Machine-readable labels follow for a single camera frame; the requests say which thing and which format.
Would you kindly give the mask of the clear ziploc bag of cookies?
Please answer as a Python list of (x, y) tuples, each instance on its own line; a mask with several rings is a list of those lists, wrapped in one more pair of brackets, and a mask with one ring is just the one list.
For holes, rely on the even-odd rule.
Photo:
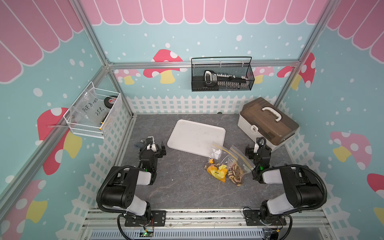
[(252, 172), (255, 164), (234, 145), (230, 147), (229, 153), (227, 176), (240, 187), (244, 182), (244, 176)]

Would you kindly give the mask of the ziploc bag with yellow chick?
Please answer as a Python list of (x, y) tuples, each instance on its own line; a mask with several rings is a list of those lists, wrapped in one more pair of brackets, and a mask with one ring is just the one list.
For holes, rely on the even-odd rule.
[(215, 179), (225, 183), (229, 164), (234, 156), (228, 149), (216, 142), (212, 142), (209, 150), (209, 160), (205, 165), (205, 170)]

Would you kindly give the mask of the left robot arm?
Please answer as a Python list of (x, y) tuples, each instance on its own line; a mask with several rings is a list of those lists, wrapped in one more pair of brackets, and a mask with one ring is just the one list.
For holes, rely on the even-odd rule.
[(153, 219), (151, 205), (136, 196), (137, 186), (151, 186), (157, 177), (158, 159), (165, 156), (164, 144), (146, 139), (146, 145), (138, 154), (139, 166), (114, 166), (97, 193), (97, 205), (100, 210), (118, 213), (135, 223), (146, 225)]

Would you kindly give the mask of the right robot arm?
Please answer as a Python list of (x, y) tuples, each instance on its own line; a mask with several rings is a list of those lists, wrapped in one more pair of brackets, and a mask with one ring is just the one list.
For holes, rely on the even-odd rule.
[(270, 166), (272, 149), (265, 138), (257, 138), (255, 146), (246, 147), (245, 155), (253, 160), (253, 179), (260, 184), (284, 187), (280, 196), (265, 200), (259, 209), (243, 208), (248, 226), (285, 225), (290, 214), (316, 210), (327, 202), (327, 187), (323, 179), (303, 165)]

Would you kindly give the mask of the white box with brown lid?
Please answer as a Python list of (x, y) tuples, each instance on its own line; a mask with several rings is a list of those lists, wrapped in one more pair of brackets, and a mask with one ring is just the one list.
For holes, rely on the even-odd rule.
[(295, 135), (299, 125), (260, 97), (243, 106), (238, 127), (252, 141), (261, 137), (266, 138), (267, 146), (275, 151)]

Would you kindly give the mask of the white plastic tray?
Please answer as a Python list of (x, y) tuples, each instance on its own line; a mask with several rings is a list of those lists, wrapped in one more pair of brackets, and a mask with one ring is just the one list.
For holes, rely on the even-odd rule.
[(226, 130), (221, 127), (178, 120), (167, 146), (171, 149), (209, 157), (212, 153), (212, 143), (223, 145)]

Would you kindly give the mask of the black tape roll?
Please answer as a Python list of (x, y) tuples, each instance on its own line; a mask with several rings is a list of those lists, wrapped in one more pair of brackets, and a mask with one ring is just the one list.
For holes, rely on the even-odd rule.
[(118, 98), (117, 96), (108, 96), (108, 97), (106, 97), (104, 99), (105, 107), (108, 108), (108, 109), (111, 109), (114, 106), (117, 98)]

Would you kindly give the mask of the socket wrench set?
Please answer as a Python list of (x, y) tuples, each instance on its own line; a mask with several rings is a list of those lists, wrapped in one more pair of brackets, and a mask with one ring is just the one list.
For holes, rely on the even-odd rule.
[(249, 88), (248, 80), (244, 76), (236, 78), (235, 75), (225, 75), (211, 71), (205, 71), (203, 77), (206, 87), (219, 87), (235, 90)]

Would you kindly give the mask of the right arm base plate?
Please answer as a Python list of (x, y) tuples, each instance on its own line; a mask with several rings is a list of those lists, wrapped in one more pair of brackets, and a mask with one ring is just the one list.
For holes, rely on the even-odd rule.
[(247, 226), (286, 226), (287, 221), (283, 216), (265, 215), (258, 209), (244, 208), (243, 215)]

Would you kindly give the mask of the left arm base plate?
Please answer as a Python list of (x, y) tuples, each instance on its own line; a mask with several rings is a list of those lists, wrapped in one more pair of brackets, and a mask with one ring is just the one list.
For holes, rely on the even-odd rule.
[(151, 211), (150, 214), (145, 213), (143, 216), (128, 217), (124, 225), (125, 227), (164, 227), (166, 214), (166, 211)]

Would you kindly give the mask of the clear wall bin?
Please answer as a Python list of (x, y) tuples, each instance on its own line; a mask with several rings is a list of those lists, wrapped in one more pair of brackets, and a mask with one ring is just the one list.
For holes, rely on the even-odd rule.
[[(117, 96), (111, 109), (104, 105), (108, 96)], [(99, 89), (90, 82), (64, 114), (64, 119), (74, 135), (104, 139), (122, 108), (120, 93)]]

